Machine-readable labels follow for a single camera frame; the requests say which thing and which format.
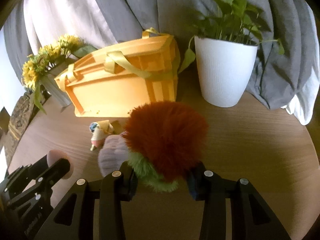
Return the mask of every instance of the yellow storage box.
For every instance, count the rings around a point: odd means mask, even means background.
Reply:
[[[172,35],[161,34],[94,51],[55,80],[78,117],[127,117],[149,102],[175,101],[180,54]]]

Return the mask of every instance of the green fur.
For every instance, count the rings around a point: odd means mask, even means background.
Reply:
[[[141,153],[129,152],[128,165],[145,185],[153,187],[156,192],[172,192],[178,188],[176,180],[171,183],[164,182],[163,175],[157,173],[152,163]]]

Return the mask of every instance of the round table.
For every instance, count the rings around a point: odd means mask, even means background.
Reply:
[[[201,96],[196,69],[179,77],[177,101],[191,105],[209,123],[203,163],[225,179],[245,177],[255,186],[278,216],[292,240],[301,240],[320,213],[320,169],[305,126],[284,109],[269,111],[252,95],[244,93],[231,108],[207,103]],[[75,171],[53,187],[52,205],[79,178],[101,179],[98,151],[90,152],[92,121],[107,118],[77,118],[74,107],[62,113],[50,98],[23,135],[9,172],[34,163],[50,149],[68,153]],[[122,203],[127,240],[199,238],[203,202],[195,202],[186,183],[173,193],[154,193],[139,185],[129,203]],[[227,238],[231,239],[230,206],[227,203]]]

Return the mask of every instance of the metal screw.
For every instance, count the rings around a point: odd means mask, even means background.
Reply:
[[[77,180],[77,184],[78,184],[79,186],[83,185],[84,183],[85,183],[85,179],[78,179],[78,180]]]
[[[207,177],[212,177],[213,176],[213,172],[212,171],[205,171],[204,175]]]
[[[121,171],[114,171],[112,173],[112,177],[119,177],[121,175]]]
[[[243,185],[247,185],[249,183],[249,181],[245,178],[240,179],[240,183]]]

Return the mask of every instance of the small toy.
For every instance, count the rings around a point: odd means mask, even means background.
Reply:
[[[114,132],[114,128],[109,120],[93,122],[90,124],[89,129],[92,132],[90,151],[102,146],[105,138]]]
[[[155,191],[171,192],[201,160],[208,124],[190,106],[154,102],[135,108],[121,135],[106,138],[98,156],[103,176],[128,162]]]

